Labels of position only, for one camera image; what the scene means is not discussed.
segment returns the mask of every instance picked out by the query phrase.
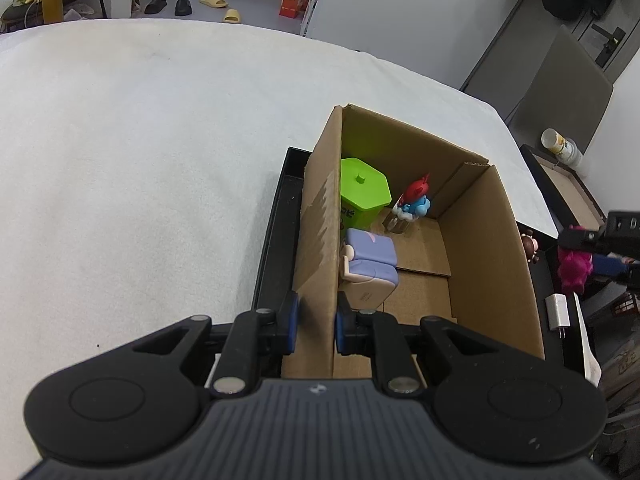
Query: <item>lavender block toy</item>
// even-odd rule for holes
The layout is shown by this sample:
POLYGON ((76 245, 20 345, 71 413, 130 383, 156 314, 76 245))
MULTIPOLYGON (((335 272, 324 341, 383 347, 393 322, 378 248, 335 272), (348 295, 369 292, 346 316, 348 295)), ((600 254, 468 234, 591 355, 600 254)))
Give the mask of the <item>lavender block toy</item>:
POLYGON ((398 286, 391 238, 347 229, 340 252, 340 287, 354 310, 377 309, 398 286))

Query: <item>door handle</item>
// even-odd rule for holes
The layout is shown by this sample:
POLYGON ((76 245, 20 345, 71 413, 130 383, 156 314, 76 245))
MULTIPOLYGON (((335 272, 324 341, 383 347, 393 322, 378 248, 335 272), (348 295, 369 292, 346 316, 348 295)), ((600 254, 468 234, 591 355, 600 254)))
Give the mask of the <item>door handle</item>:
POLYGON ((616 30, 614 30, 613 34, 611 34, 595 23, 591 24, 591 28, 607 38, 607 43, 602 46, 602 50, 596 58, 596 65, 600 68, 604 68, 607 61, 611 58, 618 45, 620 44, 620 41, 622 41, 622 39, 626 36, 626 32, 620 27, 616 27, 616 30))

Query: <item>white charger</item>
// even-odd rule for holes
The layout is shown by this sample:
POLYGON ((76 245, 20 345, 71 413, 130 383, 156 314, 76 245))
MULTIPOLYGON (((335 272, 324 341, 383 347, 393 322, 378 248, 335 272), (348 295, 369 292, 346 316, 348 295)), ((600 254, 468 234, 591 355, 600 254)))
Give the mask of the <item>white charger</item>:
POLYGON ((569 309, 566 306, 566 296, 564 294, 552 294, 545 298, 545 304, 549 328, 558 330, 560 337, 564 338, 564 327, 571 326, 569 309))

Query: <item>green hexagonal container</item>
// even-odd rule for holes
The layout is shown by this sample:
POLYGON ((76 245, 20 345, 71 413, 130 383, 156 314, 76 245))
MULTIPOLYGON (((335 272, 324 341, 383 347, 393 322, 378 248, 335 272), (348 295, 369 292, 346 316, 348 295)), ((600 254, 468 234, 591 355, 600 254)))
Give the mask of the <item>green hexagonal container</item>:
POLYGON ((366 230, 391 202, 386 176, 359 158, 340 161, 340 235, 344 230, 366 230))

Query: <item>brown figurine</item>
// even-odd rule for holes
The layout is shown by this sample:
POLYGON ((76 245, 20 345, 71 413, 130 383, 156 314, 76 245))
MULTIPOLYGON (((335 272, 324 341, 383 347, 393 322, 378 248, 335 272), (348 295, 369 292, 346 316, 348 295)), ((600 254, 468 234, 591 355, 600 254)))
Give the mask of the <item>brown figurine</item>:
POLYGON ((520 234, 522 240, 522 246, 524 247, 524 253, 527 257, 527 261, 536 264, 540 257, 536 254, 538 252, 538 241, 533 237, 533 231, 527 229, 520 234))

